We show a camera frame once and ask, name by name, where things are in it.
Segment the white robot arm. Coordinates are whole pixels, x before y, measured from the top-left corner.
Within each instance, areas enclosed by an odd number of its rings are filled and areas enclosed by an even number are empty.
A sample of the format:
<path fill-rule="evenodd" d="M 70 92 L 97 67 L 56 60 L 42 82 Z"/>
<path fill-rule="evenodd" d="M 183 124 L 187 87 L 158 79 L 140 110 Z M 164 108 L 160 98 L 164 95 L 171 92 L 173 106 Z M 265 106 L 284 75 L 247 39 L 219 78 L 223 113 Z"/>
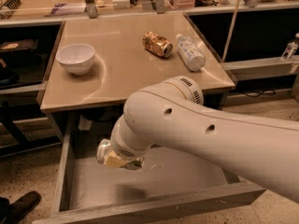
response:
<path fill-rule="evenodd" d="M 112 130 L 112 150 L 130 161 L 153 145 L 173 148 L 299 203 L 299 122 L 227 113 L 202 100 L 189 77 L 135 91 Z"/>

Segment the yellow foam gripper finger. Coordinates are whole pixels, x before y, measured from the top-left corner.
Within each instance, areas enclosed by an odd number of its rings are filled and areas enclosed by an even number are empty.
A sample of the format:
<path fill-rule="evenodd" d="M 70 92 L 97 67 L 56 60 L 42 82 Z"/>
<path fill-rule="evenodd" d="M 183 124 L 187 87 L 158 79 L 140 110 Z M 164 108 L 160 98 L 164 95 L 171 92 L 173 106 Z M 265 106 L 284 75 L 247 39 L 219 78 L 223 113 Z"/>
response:
<path fill-rule="evenodd" d="M 104 159 L 104 165 L 110 168 L 121 168 L 127 164 L 127 160 L 123 160 L 118 154 L 114 151 L 110 151 L 106 154 Z"/>

